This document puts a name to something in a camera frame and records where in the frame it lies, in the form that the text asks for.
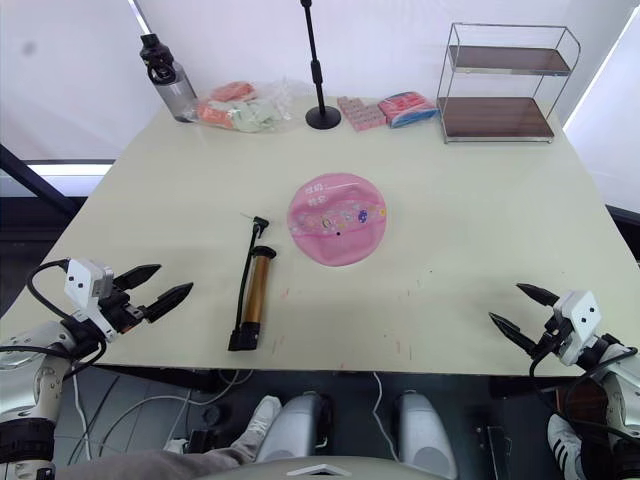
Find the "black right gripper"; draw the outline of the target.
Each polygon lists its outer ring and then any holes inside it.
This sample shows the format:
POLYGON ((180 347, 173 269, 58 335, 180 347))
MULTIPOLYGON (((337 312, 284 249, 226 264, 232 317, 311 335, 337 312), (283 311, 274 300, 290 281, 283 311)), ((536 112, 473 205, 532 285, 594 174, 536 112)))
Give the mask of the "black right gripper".
POLYGON ((517 283, 516 287, 535 302, 551 307, 553 314, 544 324, 543 332, 538 344, 521 333, 520 328, 508 319, 489 313, 489 318, 498 330, 513 344, 522 349, 529 357, 542 357, 544 354, 557 354, 560 346, 571 334, 571 321, 562 313, 564 301, 558 301, 559 296, 542 287, 517 283))

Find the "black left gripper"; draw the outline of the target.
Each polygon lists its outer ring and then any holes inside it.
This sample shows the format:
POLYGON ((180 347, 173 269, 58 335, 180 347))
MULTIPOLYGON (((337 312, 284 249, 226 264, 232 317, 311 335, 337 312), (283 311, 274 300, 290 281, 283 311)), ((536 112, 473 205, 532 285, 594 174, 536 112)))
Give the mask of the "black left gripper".
POLYGON ((98 310, 107 323, 107 326, 103 328, 107 342, 113 342, 119 334, 125 334, 143 319, 146 319, 148 323, 154 323, 177 307, 189 295, 193 288, 192 282, 167 290, 149 306, 133 305, 128 291, 148 281, 160 268, 160 264, 136 266, 116 277, 115 282, 100 293, 98 310))

